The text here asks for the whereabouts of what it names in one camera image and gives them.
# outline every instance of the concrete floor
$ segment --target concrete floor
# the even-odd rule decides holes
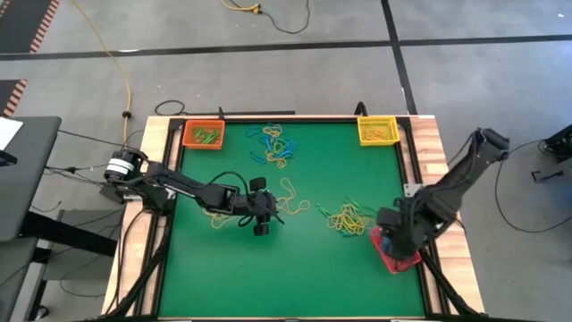
[[[310,0],[310,27],[297,36],[273,29],[262,16],[235,13],[211,0],[112,0],[80,3],[111,49],[204,47],[314,41],[383,40],[388,31],[378,0]],[[565,0],[391,0],[401,39],[537,36],[572,33]],[[304,21],[304,1],[265,0],[284,28]],[[40,48],[43,53],[100,50],[71,2],[60,5]],[[403,47],[420,114],[435,114],[448,157],[475,127],[510,136],[512,146],[572,123],[570,42]],[[391,49],[352,48],[122,58],[133,89],[131,130],[142,129],[154,106],[182,100],[188,111],[296,110],[351,113],[362,100],[372,114],[405,114]],[[62,128],[122,140],[125,89],[109,59],[0,62],[0,79],[27,79],[16,114],[59,115]],[[140,136],[133,146],[138,146]],[[98,165],[113,147],[60,135],[50,165]],[[530,171],[549,161],[533,145],[504,166],[500,201],[519,226],[543,228],[569,216],[572,185],[545,184]],[[493,166],[466,195],[462,215],[486,311],[495,317],[566,321],[572,314],[572,224],[541,234],[508,227],[494,206]],[[88,176],[101,178],[101,169]],[[46,177],[34,204],[107,209],[97,188]],[[29,287],[36,268],[29,272]],[[101,293],[105,280],[70,282]],[[25,296],[13,316],[21,321]],[[77,299],[49,285],[46,321],[96,316],[103,299]]]

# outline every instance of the green mat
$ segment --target green mat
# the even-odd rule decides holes
[[[238,219],[213,229],[194,200],[180,196],[166,266],[161,317],[388,317],[423,316],[416,270],[390,274],[369,238],[344,238],[327,228],[315,204],[337,213],[345,195],[371,208],[400,197],[395,148],[362,148],[354,123],[285,124],[283,138],[299,144],[279,169],[249,158],[264,155],[252,125],[227,124],[223,150],[185,149],[182,173],[208,182],[233,170],[247,180],[264,176],[278,198],[288,177],[312,207],[273,220],[270,234],[255,237]],[[220,183],[242,187],[234,177]]]

